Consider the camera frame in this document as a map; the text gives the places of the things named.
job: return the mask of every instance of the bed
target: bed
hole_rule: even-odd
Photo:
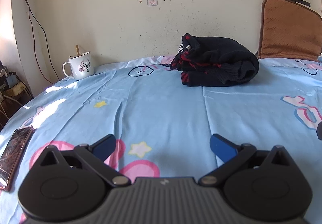
[[[109,133],[115,152],[105,161],[134,181],[138,176],[193,176],[220,166],[210,136],[218,133],[258,149],[284,145],[313,189],[305,215],[322,223],[322,68],[313,61],[261,59],[249,83],[187,87],[171,58],[153,57],[108,64],[81,81],[63,79],[22,107],[0,133],[0,154],[13,131],[37,128],[10,193],[0,193],[0,223],[24,220],[17,190],[42,150],[70,150]]]

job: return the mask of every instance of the yellow power strip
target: yellow power strip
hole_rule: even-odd
[[[19,95],[21,92],[23,92],[26,89],[26,86],[19,82],[17,85],[13,86],[11,89],[6,90],[3,94],[8,97],[15,97]]]

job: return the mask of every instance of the smartphone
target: smartphone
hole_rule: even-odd
[[[13,177],[34,131],[32,126],[28,126],[17,129],[12,134],[0,158],[0,190],[11,189]]]

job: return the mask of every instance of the mug handle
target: mug handle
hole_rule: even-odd
[[[66,64],[70,64],[70,62],[65,62],[65,63],[62,65],[62,71],[64,72],[64,74],[65,74],[65,76],[66,76],[66,77],[74,79],[74,77],[73,77],[73,76],[68,76],[68,75],[66,74],[66,71],[65,71],[65,65],[66,65]]]

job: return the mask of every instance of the folded clothing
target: folded clothing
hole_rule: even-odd
[[[182,71],[188,86],[227,87],[250,81],[259,70],[257,57],[230,38],[185,34],[170,69]]]

